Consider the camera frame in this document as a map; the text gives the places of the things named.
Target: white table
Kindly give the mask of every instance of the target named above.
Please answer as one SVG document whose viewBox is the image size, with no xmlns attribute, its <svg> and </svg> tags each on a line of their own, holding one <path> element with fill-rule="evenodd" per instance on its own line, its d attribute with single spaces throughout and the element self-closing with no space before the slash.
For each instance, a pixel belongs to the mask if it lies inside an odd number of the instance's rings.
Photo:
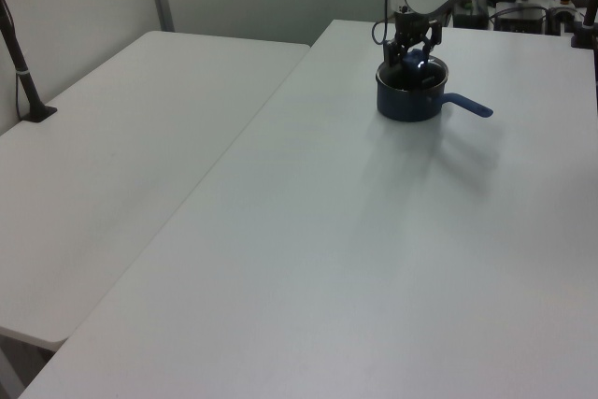
<svg viewBox="0 0 598 399">
<path fill-rule="evenodd" d="M 591 52 L 448 29 L 495 114 L 405 124 L 369 31 L 330 26 L 24 399 L 595 398 Z"/>
<path fill-rule="evenodd" d="M 306 51 L 149 33 L 2 135 L 0 335 L 58 349 Z"/>
</svg>

